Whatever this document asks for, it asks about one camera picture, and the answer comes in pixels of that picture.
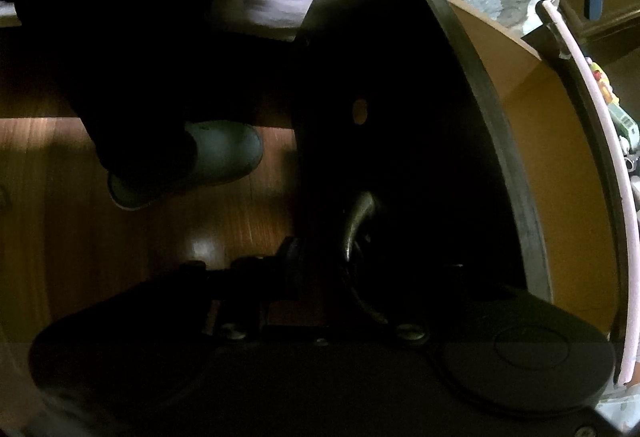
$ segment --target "metal bolt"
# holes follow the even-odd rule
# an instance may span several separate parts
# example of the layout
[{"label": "metal bolt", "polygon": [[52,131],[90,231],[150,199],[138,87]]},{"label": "metal bolt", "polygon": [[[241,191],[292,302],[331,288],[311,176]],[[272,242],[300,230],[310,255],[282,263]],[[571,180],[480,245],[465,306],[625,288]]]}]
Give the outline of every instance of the metal bolt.
[{"label": "metal bolt", "polygon": [[421,340],[427,335],[427,332],[418,324],[403,323],[396,325],[396,336],[404,341]]},{"label": "metal bolt", "polygon": [[247,336],[246,330],[237,323],[225,323],[224,325],[220,325],[218,334],[230,341],[244,340]]},{"label": "metal bolt", "polygon": [[597,437],[598,432],[593,426],[581,426],[575,431],[574,437]]}]

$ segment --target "shoe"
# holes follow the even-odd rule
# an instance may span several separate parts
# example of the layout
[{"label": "shoe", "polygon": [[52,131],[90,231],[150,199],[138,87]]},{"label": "shoe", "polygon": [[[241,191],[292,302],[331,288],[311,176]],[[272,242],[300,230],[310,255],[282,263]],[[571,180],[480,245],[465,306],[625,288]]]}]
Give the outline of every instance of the shoe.
[{"label": "shoe", "polygon": [[187,123],[185,130],[194,138],[197,148],[191,172],[176,181],[152,184],[133,184],[109,173],[107,186],[119,208],[137,211],[163,195],[236,181],[255,170],[262,159],[262,140],[252,126],[220,120]]}]

